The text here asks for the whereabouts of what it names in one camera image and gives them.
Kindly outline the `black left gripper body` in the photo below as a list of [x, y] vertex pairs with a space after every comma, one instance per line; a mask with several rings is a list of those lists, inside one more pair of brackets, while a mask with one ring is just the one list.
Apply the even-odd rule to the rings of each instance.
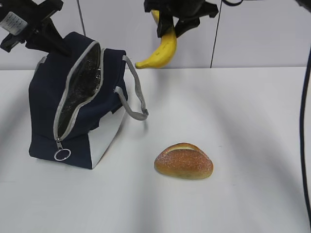
[[26, 39], [38, 24], [60, 11], [61, 0], [45, 0], [40, 4], [32, 0], [2, 0], [0, 2], [0, 27], [9, 34], [3, 39], [0, 48], [10, 52]]

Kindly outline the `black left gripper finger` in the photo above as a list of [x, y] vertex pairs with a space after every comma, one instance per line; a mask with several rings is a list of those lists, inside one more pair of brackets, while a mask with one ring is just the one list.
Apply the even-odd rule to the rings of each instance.
[[71, 56], [71, 48], [61, 37], [51, 19], [46, 19], [38, 24], [26, 39], [26, 48]]

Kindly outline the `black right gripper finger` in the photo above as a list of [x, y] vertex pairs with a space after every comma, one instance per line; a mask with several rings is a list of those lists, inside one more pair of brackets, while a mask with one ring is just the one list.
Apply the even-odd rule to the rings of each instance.
[[175, 25], [175, 34], [176, 37], [179, 38], [187, 31], [197, 28], [200, 25], [200, 19], [192, 19], [192, 20], [178, 20], [177, 24]]
[[173, 17], [168, 14], [160, 14], [156, 31], [157, 37], [161, 38], [172, 26], [173, 26]]

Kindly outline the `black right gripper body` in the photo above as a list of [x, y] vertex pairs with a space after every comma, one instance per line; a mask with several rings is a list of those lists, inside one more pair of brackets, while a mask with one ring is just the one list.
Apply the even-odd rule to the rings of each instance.
[[196, 19], [203, 16], [214, 18], [219, 10], [216, 4], [205, 0], [145, 0], [145, 12], [158, 10], [181, 20]]

